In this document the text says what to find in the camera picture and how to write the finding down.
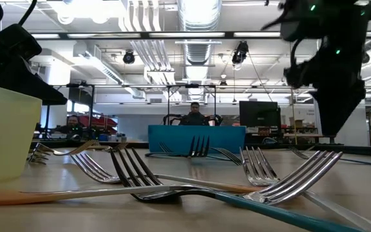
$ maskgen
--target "desk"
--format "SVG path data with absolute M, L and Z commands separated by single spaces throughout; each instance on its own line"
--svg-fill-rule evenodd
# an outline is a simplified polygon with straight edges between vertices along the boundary
M 329 138 L 330 139 L 330 143 L 333 144 L 334 143 L 334 137 L 331 136 L 331 137 L 328 137 L 328 136 L 324 136 L 324 135 L 319 135 L 319 134 L 304 134 L 304 133 L 299 133 L 297 135 L 295 134 L 291 134 L 291 133 L 286 133 L 283 135 L 284 137 L 302 137 L 302 138 L 314 138 L 316 144 L 319 143 L 319 138 Z
M 242 167 L 235 166 L 232 162 L 175 157 L 144 158 L 147 150 L 138 152 L 155 173 L 248 185 Z M 280 177 L 289 174 L 304 162 L 291 151 L 263 152 Z M 115 174 L 109 154 L 96 152 L 92 157 L 103 168 Z M 371 157 L 345 157 L 371 161 Z M 0 188 L 61 191 L 120 186 L 96 183 L 85 176 L 71 158 L 51 156 L 46 166 L 27 165 L 21 178 L 0 183 Z M 312 191 L 371 220 L 371 166 L 340 161 L 313 186 Z M 303 197 L 280 207 L 345 223 Z M 120 195 L 63 200 L 49 204 L 0 206 L 0 232 L 89 232 L 116 229 L 150 232 L 304 231 L 201 196 L 182 197 L 176 204 L 144 204 L 130 195 Z

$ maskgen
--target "person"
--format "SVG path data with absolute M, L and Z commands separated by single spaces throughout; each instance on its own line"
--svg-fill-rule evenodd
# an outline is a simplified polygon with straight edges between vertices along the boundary
M 198 102 L 191 103 L 190 112 L 184 116 L 180 125 L 184 126 L 209 126 L 204 115 L 200 113 L 200 104 Z
M 67 125 L 61 126 L 55 130 L 56 133 L 64 134 L 80 134 L 82 128 L 80 126 L 79 118 L 76 115 L 70 115 L 67 117 Z

